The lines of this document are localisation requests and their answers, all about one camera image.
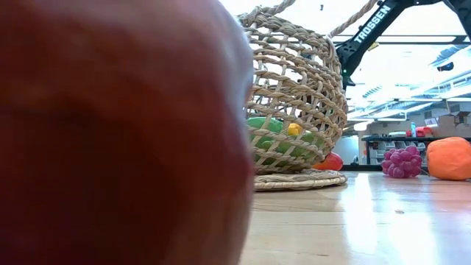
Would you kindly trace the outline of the green mango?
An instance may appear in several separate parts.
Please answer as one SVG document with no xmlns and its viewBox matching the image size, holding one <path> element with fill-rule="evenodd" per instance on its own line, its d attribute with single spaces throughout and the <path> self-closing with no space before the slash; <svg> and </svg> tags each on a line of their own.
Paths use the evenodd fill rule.
<svg viewBox="0 0 471 265">
<path fill-rule="evenodd" d="M 325 142 L 321 139 L 318 138 L 317 136 L 313 135 L 311 132 L 306 132 L 302 136 L 303 141 L 308 141 L 310 144 L 315 144 L 319 149 L 321 149 L 324 145 Z M 270 137 L 262 137 L 257 144 L 255 145 L 257 148 L 260 149 L 266 149 L 268 150 L 269 147 L 274 143 L 274 139 Z M 278 144 L 277 148 L 275 149 L 279 153 L 285 153 L 289 148 L 291 147 L 290 144 L 281 142 Z M 306 149 L 296 146 L 294 150 L 291 152 L 290 156 L 296 157 L 296 158 L 302 158 L 304 160 L 309 160 L 312 157 L 316 156 L 315 152 L 312 151 L 307 151 Z M 267 158 L 263 162 L 263 165 L 271 165 L 275 162 L 275 158 Z"/>
</svg>

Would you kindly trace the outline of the woven wicker basket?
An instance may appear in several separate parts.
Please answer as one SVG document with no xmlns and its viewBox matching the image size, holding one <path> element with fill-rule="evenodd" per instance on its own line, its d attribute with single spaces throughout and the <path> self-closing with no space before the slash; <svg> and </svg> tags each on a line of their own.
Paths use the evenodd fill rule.
<svg viewBox="0 0 471 265">
<path fill-rule="evenodd" d="M 313 168 L 332 151 L 347 123 L 341 63 L 332 39 L 369 12 L 378 0 L 368 0 L 327 35 L 279 17 L 295 1 L 257 6 L 237 17 L 254 54 L 254 80 L 244 112 L 255 159 L 256 191 L 309 190 L 347 182 L 347 176 L 339 171 Z M 288 135 L 290 123 L 300 125 L 302 134 Z M 319 149 L 303 141 L 306 132 L 321 138 L 325 145 Z M 268 150 L 255 146 L 264 136 L 274 139 Z M 281 142 L 291 145 L 285 153 L 275 150 Z M 296 146 L 316 156 L 309 160 L 290 156 Z M 275 162 L 263 165 L 267 158 L 275 158 Z"/>
</svg>

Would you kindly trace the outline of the red orange mango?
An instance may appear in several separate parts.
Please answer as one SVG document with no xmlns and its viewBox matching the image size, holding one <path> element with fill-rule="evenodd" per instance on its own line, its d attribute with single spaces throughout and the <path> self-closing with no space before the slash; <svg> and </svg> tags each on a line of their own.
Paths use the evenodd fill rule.
<svg viewBox="0 0 471 265">
<path fill-rule="evenodd" d="M 321 162 L 316 163 L 313 165 L 314 169 L 318 170 L 334 170 L 339 171 L 344 164 L 341 156 L 336 154 L 335 152 L 330 152 L 325 156 L 325 159 Z"/>
</svg>

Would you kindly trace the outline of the yellow red apple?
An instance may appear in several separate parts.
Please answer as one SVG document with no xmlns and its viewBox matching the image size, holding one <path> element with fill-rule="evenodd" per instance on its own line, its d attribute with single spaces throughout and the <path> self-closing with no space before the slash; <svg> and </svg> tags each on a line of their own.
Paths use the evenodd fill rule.
<svg viewBox="0 0 471 265">
<path fill-rule="evenodd" d="M 0 0 L 0 265 L 238 265 L 252 77 L 219 0 Z"/>
</svg>

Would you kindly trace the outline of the orange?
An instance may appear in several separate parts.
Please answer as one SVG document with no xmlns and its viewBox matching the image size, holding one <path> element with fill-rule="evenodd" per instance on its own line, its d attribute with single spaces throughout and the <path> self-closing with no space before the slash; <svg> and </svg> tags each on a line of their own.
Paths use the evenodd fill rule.
<svg viewBox="0 0 471 265">
<path fill-rule="evenodd" d="M 428 172 L 440 180 L 471 179 L 471 143 L 461 137 L 431 142 L 426 150 Z"/>
</svg>

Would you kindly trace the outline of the purple grape bunch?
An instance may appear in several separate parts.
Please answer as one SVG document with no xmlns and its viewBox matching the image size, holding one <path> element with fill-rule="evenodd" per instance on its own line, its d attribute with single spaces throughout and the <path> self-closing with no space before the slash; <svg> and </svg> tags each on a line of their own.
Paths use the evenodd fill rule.
<svg viewBox="0 0 471 265">
<path fill-rule="evenodd" d="M 415 178 L 422 173 L 424 158 L 416 146 L 405 149 L 390 149 L 384 152 L 381 168 L 383 173 L 392 178 Z"/>
</svg>

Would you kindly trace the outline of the black shelf table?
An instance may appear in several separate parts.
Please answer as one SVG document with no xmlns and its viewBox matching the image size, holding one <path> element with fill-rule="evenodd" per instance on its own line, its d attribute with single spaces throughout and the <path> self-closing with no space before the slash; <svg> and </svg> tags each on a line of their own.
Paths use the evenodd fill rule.
<svg viewBox="0 0 471 265">
<path fill-rule="evenodd" d="M 366 165 L 378 166 L 384 159 L 384 153 L 390 149 L 405 149 L 407 146 L 414 145 L 419 150 L 422 158 L 422 166 L 426 166 L 426 149 L 432 141 L 438 141 L 443 137 L 363 137 L 365 143 L 364 155 L 361 162 Z"/>
</svg>

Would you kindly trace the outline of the red plastic container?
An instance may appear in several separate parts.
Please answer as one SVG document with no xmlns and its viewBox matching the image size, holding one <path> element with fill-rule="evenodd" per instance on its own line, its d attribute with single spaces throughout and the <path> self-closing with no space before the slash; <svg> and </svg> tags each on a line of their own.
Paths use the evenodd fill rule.
<svg viewBox="0 0 471 265">
<path fill-rule="evenodd" d="M 432 138 L 433 137 L 433 130 L 430 127 L 416 127 L 416 131 L 417 131 L 416 138 Z M 406 136 L 411 137 L 411 129 L 406 131 Z"/>
</svg>

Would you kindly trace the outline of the cardboard box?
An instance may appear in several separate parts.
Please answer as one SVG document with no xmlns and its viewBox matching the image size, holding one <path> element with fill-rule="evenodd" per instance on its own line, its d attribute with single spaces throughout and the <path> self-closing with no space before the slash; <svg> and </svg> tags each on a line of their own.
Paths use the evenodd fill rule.
<svg viewBox="0 0 471 265">
<path fill-rule="evenodd" d="M 471 138 L 471 124 L 464 122 L 457 123 L 460 116 L 444 115 L 438 120 L 438 127 L 435 129 L 437 137 L 462 137 Z"/>
</svg>

